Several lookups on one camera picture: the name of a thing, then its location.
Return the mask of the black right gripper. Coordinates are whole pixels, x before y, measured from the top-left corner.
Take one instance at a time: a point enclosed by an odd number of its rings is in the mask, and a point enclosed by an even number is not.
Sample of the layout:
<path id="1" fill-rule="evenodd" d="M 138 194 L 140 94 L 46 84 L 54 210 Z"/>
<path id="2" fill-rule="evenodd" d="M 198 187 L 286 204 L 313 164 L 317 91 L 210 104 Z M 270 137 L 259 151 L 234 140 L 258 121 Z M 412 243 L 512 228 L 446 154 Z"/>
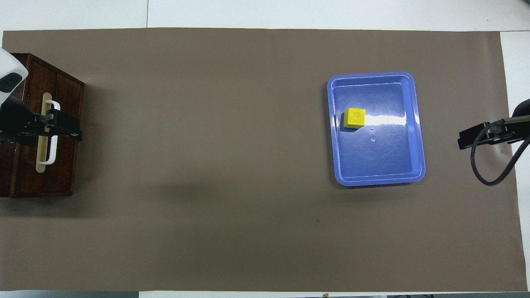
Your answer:
<path id="1" fill-rule="evenodd" d="M 478 134 L 488 125 L 490 125 L 488 129 L 488 144 L 512 144 L 523 141 L 530 134 L 530 117 L 503 118 L 490 124 L 481 123 L 460 131 L 458 133 L 459 149 L 470 148 Z"/>

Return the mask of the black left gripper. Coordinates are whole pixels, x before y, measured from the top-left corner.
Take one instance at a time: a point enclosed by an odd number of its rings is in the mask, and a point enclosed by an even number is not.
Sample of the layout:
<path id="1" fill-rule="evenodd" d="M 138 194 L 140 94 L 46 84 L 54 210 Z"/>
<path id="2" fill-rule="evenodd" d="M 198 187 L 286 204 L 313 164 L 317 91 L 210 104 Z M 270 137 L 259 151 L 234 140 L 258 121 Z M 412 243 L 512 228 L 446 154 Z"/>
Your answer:
<path id="1" fill-rule="evenodd" d="M 80 120 L 58 109 L 51 109 L 51 125 L 63 130 L 79 130 Z M 28 106 L 18 98 L 7 98 L 1 104 L 0 110 L 0 142 L 21 144 L 35 147 L 39 136 L 66 137 L 76 142 L 82 141 L 83 132 L 51 131 L 46 132 L 45 117 L 33 113 Z"/>

